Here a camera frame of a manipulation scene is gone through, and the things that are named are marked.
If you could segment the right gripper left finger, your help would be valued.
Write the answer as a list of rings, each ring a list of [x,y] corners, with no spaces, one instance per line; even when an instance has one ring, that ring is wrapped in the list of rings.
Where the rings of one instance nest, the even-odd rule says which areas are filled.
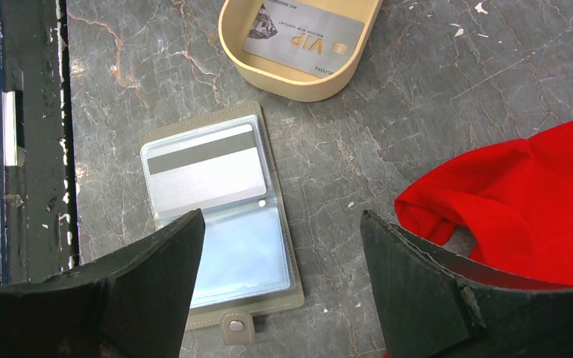
[[[204,234],[193,210],[43,282],[0,286],[0,357],[177,357]]]

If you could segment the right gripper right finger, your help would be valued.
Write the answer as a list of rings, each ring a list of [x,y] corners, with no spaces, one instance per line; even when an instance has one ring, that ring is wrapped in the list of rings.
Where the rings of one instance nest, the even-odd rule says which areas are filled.
[[[391,357],[573,357],[573,287],[476,263],[371,210],[360,233]]]

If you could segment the beige oval tray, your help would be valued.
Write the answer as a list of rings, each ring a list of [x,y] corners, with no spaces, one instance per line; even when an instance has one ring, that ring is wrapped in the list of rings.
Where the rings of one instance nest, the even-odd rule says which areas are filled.
[[[317,78],[288,66],[249,54],[242,45],[264,1],[226,1],[219,16],[219,37],[241,76],[259,89],[294,101],[316,102],[343,89],[356,72],[381,8],[381,1],[299,1],[364,23],[356,49],[337,72]]]

